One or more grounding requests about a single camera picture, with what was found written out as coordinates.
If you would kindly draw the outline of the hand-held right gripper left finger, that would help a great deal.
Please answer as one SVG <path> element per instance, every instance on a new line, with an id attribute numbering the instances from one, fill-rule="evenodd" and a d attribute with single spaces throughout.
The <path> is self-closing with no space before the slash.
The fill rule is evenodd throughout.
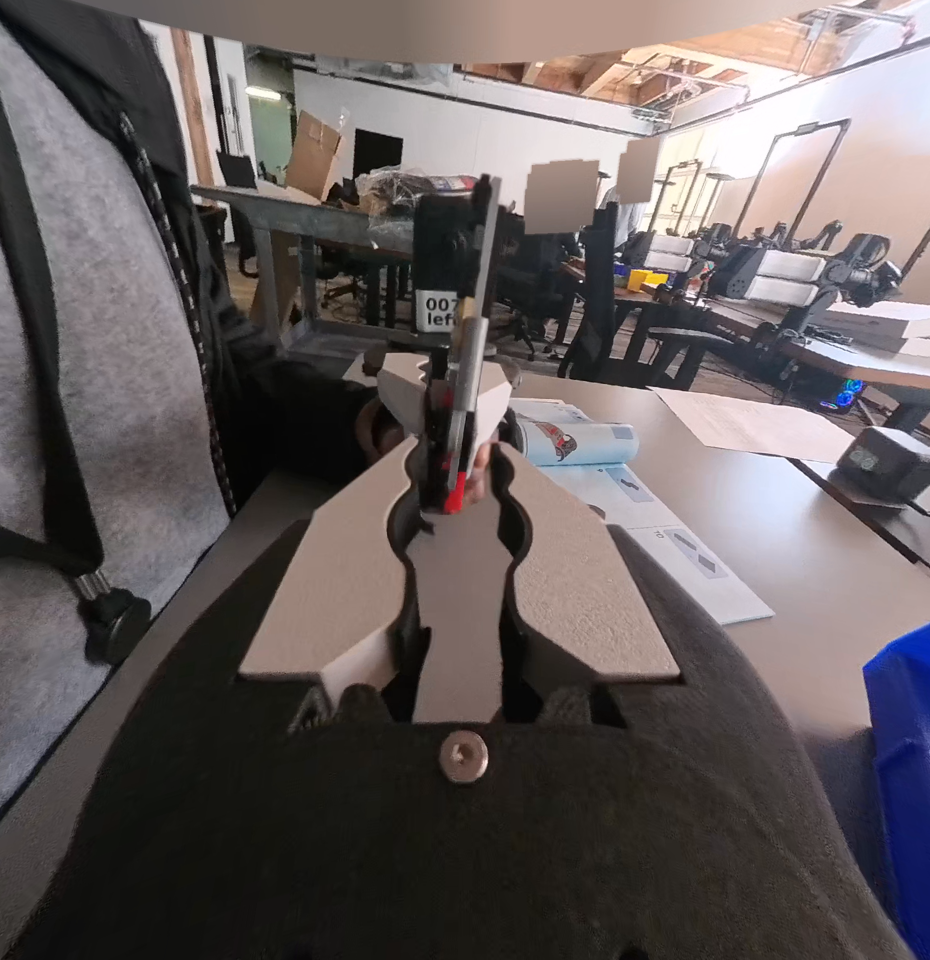
<path id="1" fill-rule="evenodd" d="M 283 575 L 239 676 L 350 686 L 416 687 L 429 648 L 408 551 L 423 518 L 407 438 L 317 509 Z"/>

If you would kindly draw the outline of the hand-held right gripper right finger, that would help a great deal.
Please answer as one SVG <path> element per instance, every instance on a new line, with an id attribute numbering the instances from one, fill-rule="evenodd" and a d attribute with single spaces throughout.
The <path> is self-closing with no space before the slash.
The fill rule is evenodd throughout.
<path id="1" fill-rule="evenodd" d="M 669 683 L 679 666 L 597 513 L 503 444 L 492 462 L 511 561 L 503 662 L 529 685 Z"/>

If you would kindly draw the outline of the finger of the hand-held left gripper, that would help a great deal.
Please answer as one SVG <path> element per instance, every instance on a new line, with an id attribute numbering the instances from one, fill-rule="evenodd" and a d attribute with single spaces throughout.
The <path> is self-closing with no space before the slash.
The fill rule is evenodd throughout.
<path id="1" fill-rule="evenodd" d="M 465 380 L 475 393 L 473 402 L 466 405 L 466 451 L 476 451 L 491 438 L 505 416 L 519 374 L 514 365 L 500 362 L 483 362 L 481 376 L 476 363 L 465 365 Z"/>
<path id="2" fill-rule="evenodd" d="M 426 354 L 387 352 L 377 374 L 378 398 L 406 435 L 421 439 L 431 410 L 431 359 Z"/>

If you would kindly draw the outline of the grey red brick model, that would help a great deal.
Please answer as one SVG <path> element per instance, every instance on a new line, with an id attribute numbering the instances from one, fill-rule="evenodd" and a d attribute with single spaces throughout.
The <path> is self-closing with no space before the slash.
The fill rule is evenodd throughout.
<path id="1" fill-rule="evenodd" d="M 443 515 L 455 515 L 464 507 L 481 445 L 477 407 L 489 328 L 486 300 L 499 250 L 500 186 L 500 178 L 483 174 L 471 191 L 457 269 L 459 317 L 445 360 L 426 379 L 422 506 Z"/>

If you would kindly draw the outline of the person's left forearm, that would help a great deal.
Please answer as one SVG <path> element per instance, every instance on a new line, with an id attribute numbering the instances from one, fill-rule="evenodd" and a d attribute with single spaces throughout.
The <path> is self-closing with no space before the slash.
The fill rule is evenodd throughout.
<path id="1" fill-rule="evenodd" d="M 229 297 L 208 313 L 212 409 L 238 503 L 272 471 L 346 485 L 367 468 L 359 416 L 375 392 L 281 350 Z"/>

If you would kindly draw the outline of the wooden robot desk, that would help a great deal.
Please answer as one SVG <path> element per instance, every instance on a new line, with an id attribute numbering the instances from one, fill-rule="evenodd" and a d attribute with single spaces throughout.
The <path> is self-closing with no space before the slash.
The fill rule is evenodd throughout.
<path id="1" fill-rule="evenodd" d="M 699 324 L 736 343 L 754 341 L 759 327 L 772 319 L 766 310 L 721 298 L 706 300 L 704 311 Z M 834 376 L 862 380 L 900 406 L 891 415 L 894 421 L 915 424 L 917 415 L 921 423 L 930 412 L 930 358 L 901 357 L 865 345 L 812 338 L 785 342 L 780 354 L 789 361 Z"/>

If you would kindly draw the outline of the brick instruction booklet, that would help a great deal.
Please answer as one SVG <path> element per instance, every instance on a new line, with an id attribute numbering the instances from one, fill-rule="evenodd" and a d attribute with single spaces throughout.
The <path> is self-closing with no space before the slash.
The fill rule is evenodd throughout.
<path id="1" fill-rule="evenodd" d="M 636 474 L 635 426 L 593 421 L 556 400 L 513 399 L 509 408 L 519 452 L 607 525 L 627 532 L 719 624 L 774 615 Z"/>

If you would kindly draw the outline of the black office chair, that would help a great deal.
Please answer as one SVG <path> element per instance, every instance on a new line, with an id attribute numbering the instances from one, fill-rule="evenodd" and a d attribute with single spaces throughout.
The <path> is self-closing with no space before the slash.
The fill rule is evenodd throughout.
<path id="1" fill-rule="evenodd" d="M 618 204 L 609 201 L 583 230 L 584 311 L 578 330 L 557 369 L 559 378 L 601 380 L 615 339 L 614 254 Z"/>

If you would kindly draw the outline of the cardboard box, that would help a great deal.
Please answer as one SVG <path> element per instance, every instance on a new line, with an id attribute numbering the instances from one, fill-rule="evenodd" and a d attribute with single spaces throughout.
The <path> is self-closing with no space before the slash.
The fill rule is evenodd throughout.
<path id="1" fill-rule="evenodd" d="M 285 187 L 320 203 L 327 200 L 338 177 L 346 145 L 343 131 L 346 119 L 341 115 L 335 124 L 328 125 L 308 111 L 299 112 L 296 136 L 285 171 Z"/>

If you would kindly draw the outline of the white paper sheet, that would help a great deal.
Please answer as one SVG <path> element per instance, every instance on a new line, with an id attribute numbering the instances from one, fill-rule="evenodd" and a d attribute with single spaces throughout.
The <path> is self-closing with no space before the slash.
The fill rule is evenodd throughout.
<path id="1" fill-rule="evenodd" d="M 792 406 L 698 391 L 652 388 L 704 446 L 835 464 L 854 436 L 821 415 Z"/>

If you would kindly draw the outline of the lit computer tower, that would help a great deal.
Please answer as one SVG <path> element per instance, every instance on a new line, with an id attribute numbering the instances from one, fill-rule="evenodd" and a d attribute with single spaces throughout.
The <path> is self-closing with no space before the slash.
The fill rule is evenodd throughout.
<path id="1" fill-rule="evenodd" d="M 860 379 L 822 372 L 810 388 L 812 405 L 830 414 L 844 415 L 854 407 L 865 387 Z"/>

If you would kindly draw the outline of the blue plastic bin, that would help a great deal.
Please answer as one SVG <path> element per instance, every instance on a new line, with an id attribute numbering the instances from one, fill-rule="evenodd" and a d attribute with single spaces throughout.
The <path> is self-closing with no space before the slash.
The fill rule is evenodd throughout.
<path id="1" fill-rule="evenodd" d="M 930 959 L 930 622 L 862 674 L 896 912 L 915 956 Z"/>

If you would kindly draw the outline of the stack of white flat boxes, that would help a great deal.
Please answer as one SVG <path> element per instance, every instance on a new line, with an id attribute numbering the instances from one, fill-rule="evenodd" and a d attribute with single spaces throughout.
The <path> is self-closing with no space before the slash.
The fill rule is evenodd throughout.
<path id="1" fill-rule="evenodd" d="M 890 354 L 930 358 L 930 305 L 884 300 L 868 307 L 836 303 L 811 324 Z"/>

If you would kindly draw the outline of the black wall screen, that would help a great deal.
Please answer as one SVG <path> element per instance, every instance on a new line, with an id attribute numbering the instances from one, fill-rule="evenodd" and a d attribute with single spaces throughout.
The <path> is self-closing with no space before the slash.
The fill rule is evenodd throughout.
<path id="1" fill-rule="evenodd" d="M 400 168 L 403 139 L 358 128 L 354 133 L 352 178 L 371 174 L 376 170 Z"/>

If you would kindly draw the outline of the black frame stand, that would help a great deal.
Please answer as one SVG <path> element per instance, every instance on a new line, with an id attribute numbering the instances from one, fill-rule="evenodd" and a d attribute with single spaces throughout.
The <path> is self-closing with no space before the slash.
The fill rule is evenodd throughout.
<path id="1" fill-rule="evenodd" d="M 807 122 L 799 126 L 796 126 L 794 129 L 791 129 L 789 131 L 788 130 L 782 131 L 776 134 L 775 136 L 773 136 L 773 138 L 771 139 L 768 151 L 765 157 L 763 158 L 761 166 L 759 167 L 759 171 L 757 174 L 755 174 L 752 180 L 751 188 L 748 194 L 746 195 L 744 203 L 738 213 L 737 219 L 733 226 L 733 234 L 735 234 L 735 236 L 740 236 L 742 234 L 742 227 L 745 220 L 747 219 L 747 214 L 749 212 L 749 209 L 756 197 L 756 194 L 759 191 L 759 186 L 761 184 L 761 181 L 764 178 L 764 175 L 769 167 L 771 159 L 780 141 L 784 139 L 807 138 L 809 136 L 813 137 L 814 135 L 819 134 L 823 131 L 834 130 L 835 135 L 831 141 L 831 146 L 829 150 L 825 153 L 824 158 L 822 159 L 819 167 L 817 168 L 815 175 L 811 180 L 810 185 L 807 188 L 807 193 L 802 199 L 802 202 L 799 205 L 793 219 L 787 225 L 787 231 L 786 231 L 786 234 L 784 234 L 784 241 L 786 243 L 790 242 L 795 237 L 798 227 L 803 222 L 807 214 L 807 210 L 811 205 L 811 202 L 813 201 L 816 194 L 818 193 L 826 174 L 831 168 L 831 164 L 833 163 L 840 149 L 840 146 L 847 135 L 847 132 L 851 124 L 852 124 L 852 120 L 850 118 L 843 118 L 843 119 L 833 120 L 833 121 L 824 122 L 824 123 L 823 122 Z"/>

